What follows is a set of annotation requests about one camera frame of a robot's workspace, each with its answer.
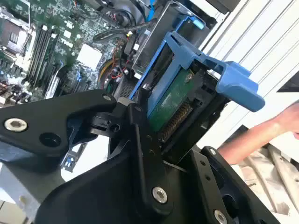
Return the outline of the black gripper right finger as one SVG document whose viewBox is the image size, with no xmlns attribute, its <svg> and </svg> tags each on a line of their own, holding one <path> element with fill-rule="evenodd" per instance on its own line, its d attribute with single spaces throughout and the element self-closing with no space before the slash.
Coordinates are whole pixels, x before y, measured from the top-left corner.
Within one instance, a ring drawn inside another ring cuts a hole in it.
<svg viewBox="0 0 299 224">
<path fill-rule="evenodd" d="M 213 148 L 194 146 L 188 172 L 206 224 L 277 224 L 279 221 Z"/>
</svg>

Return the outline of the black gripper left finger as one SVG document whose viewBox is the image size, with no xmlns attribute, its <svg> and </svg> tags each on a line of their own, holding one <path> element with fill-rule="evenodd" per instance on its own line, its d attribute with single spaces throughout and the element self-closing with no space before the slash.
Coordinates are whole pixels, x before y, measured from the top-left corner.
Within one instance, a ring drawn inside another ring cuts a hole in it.
<svg viewBox="0 0 299 224">
<path fill-rule="evenodd" d="M 0 159 L 35 172 L 55 170 L 69 149 L 98 135 L 114 142 L 114 155 L 109 159 L 121 152 L 161 156 L 143 109 L 135 103 L 123 105 L 103 90 L 0 111 Z"/>
</svg>

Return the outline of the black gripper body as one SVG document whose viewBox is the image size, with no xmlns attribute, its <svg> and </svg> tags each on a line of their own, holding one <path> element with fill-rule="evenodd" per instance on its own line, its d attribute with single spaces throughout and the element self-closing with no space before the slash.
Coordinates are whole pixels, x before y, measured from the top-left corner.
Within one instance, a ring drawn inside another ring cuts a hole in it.
<svg viewBox="0 0 299 224">
<path fill-rule="evenodd" d="M 208 215 L 200 193 L 207 158 L 191 150 L 183 166 L 157 153 L 121 152 L 57 187 L 38 209 L 37 224 L 199 224 Z"/>
</svg>

